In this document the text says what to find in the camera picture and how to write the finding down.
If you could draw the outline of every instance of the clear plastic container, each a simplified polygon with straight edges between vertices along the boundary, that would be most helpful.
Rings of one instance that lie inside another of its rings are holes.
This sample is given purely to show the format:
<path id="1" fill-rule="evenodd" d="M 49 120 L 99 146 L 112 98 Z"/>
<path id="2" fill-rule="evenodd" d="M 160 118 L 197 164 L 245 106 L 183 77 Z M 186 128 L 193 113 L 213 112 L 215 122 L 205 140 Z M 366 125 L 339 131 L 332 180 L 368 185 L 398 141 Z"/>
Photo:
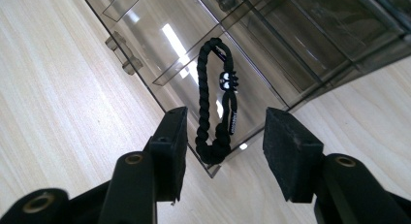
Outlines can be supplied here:
<path id="1" fill-rule="evenodd" d="M 398 2 L 390 0 L 391 6 L 378 0 L 86 1 L 110 34 L 121 36 L 119 48 L 163 110 L 188 107 L 193 152 L 200 108 L 197 56 L 211 37 L 230 47 L 239 77 L 233 151 L 261 134 L 267 107 L 291 111 L 411 53 L 404 17 L 393 11 L 408 9 L 393 8 Z M 222 68 L 211 54 L 211 141 L 222 112 Z M 211 176 L 220 167 L 203 166 Z"/>

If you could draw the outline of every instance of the wooden surface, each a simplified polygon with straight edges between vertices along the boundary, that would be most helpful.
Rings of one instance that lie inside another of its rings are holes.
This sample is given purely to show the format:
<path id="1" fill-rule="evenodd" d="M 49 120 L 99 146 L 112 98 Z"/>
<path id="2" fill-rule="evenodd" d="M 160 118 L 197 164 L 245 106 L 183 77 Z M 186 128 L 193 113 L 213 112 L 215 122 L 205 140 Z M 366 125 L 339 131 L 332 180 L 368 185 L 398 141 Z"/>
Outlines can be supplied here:
<path id="1" fill-rule="evenodd" d="M 82 0 L 0 0 L 0 214 L 35 189 L 70 197 L 110 179 L 142 149 L 162 112 L 121 71 Z M 295 116 L 331 152 L 362 160 L 411 199 L 411 58 L 336 89 Z M 159 223 L 315 223 L 312 205 L 285 203 L 259 139 L 210 179 L 191 152 L 181 202 Z"/>

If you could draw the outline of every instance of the screw hole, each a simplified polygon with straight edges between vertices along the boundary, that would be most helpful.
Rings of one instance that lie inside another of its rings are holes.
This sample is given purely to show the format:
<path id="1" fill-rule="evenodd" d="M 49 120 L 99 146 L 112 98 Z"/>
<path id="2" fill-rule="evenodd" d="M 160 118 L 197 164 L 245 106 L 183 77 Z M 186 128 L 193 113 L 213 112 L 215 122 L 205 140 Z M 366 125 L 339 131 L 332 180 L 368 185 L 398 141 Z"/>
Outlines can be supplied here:
<path id="1" fill-rule="evenodd" d="M 347 168 L 353 168 L 356 166 L 356 162 L 347 157 L 342 157 L 342 156 L 336 157 L 335 161 L 339 163 L 340 165 L 347 167 Z"/>
<path id="2" fill-rule="evenodd" d="M 36 213 L 46 209 L 54 201 L 54 195 L 50 193 L 44 193 L 36 198 L 33 198 L 23 207 L 25 213 Z"/>
<path id="3" fill-rule="evenodd" d="M 168 138 L 164 138 L 164 137 L 160 137 L 160 138 L 158 138 L 157 140 L 160 141 L 160 142 L 162 142 L 162 143 L 166 143 L 166 142 L 169 141 Z"/>
<path id="4" fill-rule="evenodd" d="M 132 154 L 125 159 L 127 164 L 138 164 L 142 161 L 142 156 L 139 154 Z"/>

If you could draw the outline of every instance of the black bracelet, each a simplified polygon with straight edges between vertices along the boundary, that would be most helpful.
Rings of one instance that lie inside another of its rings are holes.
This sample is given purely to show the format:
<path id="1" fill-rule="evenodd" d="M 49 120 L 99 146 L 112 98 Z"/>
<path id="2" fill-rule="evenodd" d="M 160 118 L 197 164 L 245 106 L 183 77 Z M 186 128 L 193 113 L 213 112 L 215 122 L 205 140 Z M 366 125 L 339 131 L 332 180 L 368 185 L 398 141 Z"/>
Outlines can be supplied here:
<path id="1" fill-rule="evenodd" d="M 222 99 L 223 119 L 215 127 L 215 140 L 212 145 L 206 143 L 209 129 L 209 101 L 208 101 L 208 84 L 206 74 L 207 57 L 211 51 L 224 61 L 224 72 L 220 75 L 220 88 L 225 91 Z M 231 152 L 230 135 L 236 130 L 237 122 L 237 98 L 236 91 L 238 78 L 233 70 L 234 62 L 230 49 L 223 44 L 219 38 L 211 38 L 206 42 L 199 53 L 197 72 L 199 74 L 199 91 L 200 91 L 200 119 L 197 130 L 196 150 L 201 160 L 206 164 L 219 164 L 223 162 Z"/>

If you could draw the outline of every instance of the transparent acrylic box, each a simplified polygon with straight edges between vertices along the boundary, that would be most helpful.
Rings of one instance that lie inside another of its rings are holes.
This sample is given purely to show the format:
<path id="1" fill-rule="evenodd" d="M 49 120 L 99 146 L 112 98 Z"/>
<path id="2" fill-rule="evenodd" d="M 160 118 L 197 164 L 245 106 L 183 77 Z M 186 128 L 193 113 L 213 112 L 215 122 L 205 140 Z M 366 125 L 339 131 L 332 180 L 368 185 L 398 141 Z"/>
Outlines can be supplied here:
<path id="1" fill-rule="evenodd" d="M 162 109 L 189 109 L 188 139 L 197 157 L 196 63 L 211 37 L 229 46 L 239 77 L 228 158 L 262 134 L 267 107 L 290 111 L 411 53 L 409 29 L 375 0 L 86 2 Z M 210 140 L 222 112 L 222 67 L 218 57 L 209 56 Z M 220 168 L 202 165 L 210 176 Z"/>

